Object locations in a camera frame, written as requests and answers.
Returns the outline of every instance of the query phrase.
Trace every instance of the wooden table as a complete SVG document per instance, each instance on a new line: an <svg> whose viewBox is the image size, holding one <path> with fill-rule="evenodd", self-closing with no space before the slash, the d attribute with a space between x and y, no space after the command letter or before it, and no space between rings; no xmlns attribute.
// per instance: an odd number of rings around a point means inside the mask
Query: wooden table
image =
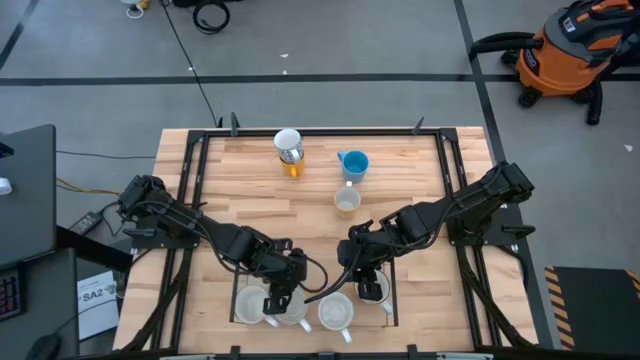
<svg viewBox="0 0 640 360"><path fill-rule="evenodd" d="M471 183L492 167L487 142L481 127L461 127L457 132ZM153 172L174 196L187 133L182 129L163 132ZM305 137L304 149L306 168L302 178L296 180L283 175L271 138L213 139L202 194L207 204L202 210L220 222L249 225L273 238L290 237L294 246L327 267L330 283L342 270L336 260L336 245L346 237L350 225L369 219L377 222L407 204L434 201L445 195L432 137L313 136ZM336 152L350 149L367 153L371 167L365 181L357 185L363 199L361 209L355 219L342 220L333 208L335 191L343 184ZM457 189L451 148L446 152ZM186 199L192 197L198 154L196 150L192 159ZM166 250L154 250L131 271L114 348L128 343L153 310L165 254ZM496 303L521 334L535 342L517 261L491 247L485 247L484 254ZM312 334L299 326L274 329L266 323L230 323L232 280L233 274L222 269L209 245L202 242L192 261L180 353L228 353L232 345L240 345L243 353L405 352L408 344L416 344L419 351L473 349L455 250L446 230L428 250L396 259L399 326L389 326L392 319L376 306L360 303L352 284L342 288L354 299L357 313L349 327L353 336L349 345L339 333L319 324L317 302L308 314ZM320 281L319 271L310 264L307 285L313 287ZM489 344L484 309L477 298L476 306L483 342ZM162 346L169 343L172 308L168 314Z"/></svg>

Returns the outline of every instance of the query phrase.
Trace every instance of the blue mug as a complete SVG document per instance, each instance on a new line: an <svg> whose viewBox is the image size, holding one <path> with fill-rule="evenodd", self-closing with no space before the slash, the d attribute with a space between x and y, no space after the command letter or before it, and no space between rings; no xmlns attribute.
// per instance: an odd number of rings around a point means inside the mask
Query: blue mug
<svg viewBox="0 0 640 360"><path fill-rule="evenodd" d="M362 181L369 168L369 158L358 150L338 151L338 159L342 163L342 175L346 181L357 184Z"/></svg>

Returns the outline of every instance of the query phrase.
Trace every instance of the caster wheel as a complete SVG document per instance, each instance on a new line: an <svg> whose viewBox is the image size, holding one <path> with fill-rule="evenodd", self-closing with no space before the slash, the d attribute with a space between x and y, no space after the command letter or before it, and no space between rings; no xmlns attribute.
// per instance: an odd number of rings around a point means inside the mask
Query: caster wheel
<svg viewBox="0 0 640 360"><path fill-rule="evenodd" d="M571 100L578 104L590 104L596 96L596 92L592 87L578 91L571 97Z"/></svg>
<svg viewBox="0 0 640 360"><path fill-rule="evenodd" d="M507 50L500 56L500 61L507 66L513 66L518 62L519 50Z"/></svg>
<svg viewBox="0 0 640 360"><path fill-rule="evenodd" d="M522 91L520 97L518 98L518 104L523 108L530 108L538 102L538 100L542 97L542 93L540 91L528 88Z"/></svg>

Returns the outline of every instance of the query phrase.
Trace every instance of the keyboard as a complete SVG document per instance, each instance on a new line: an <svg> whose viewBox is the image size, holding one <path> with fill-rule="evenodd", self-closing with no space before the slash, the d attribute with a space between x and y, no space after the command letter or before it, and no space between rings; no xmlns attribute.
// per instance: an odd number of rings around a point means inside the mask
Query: keyboard
<svg viewBox="0 0 640 360"><path fill-rule="evenodd" d="M0 270L0 321L24 312L24 291L20 285L18 268Z"/></svg>

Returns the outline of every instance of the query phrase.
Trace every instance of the concrete floor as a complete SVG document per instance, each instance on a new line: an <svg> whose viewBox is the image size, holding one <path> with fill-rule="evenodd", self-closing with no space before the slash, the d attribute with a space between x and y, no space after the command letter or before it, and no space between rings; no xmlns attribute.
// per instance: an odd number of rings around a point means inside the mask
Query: concrete floor
<svg viewBox="0 0 640 360"><path fill-rule="evenodd" d="M285 70L290 75L472 74L456 5L464 6L478 39L499 31L535 31L571 2L246 0L229 4L231 23L214 36L199 33L188 10L171 7L169 12L201 76L281 75ZM4 55L17 25L24 23L9 56L0 55L0 131L52 123L61 150L153 155L163 128L211 127L195 84L3 83L192 75L157 2L139 20L128 19L124 10L117 0L90 5L0 1ZM496 55L481 56L480 64L484 74L507 73ZM228 118L234 111L244 127L413 125L421 116L425 126L485 126L473 81L380 80L211 83L204 91L217 116ZM640 83L605 83L602 124L595 128L583 123L586 109L570 101L544 99L523 110L516 104L518 84L486 86L506 157L536 186L533 198L521 206L525 223L538 229L529 237L536 271L564 265L640 272L635 237L640 233L640 190L634 186L640 174L640 122L634 106ZM624 145L637 149L628 152ZM58 176L90 188L123 189L133 175L150 173L152 167L150 159L58 155ZM58 223L71 225L112 200L59 190ZM116 221L115 215L108 216ZM92 236L107 244L126 239L112 238L103 226ZM99 271L81 267L81 276ZM543 299L548 299L546 292ZM551 320L550 309L545 310ZM556 332L552 335L558 346ZM93 339L83 344L83 353L106 351L111 339L109 334Z"/></svg>

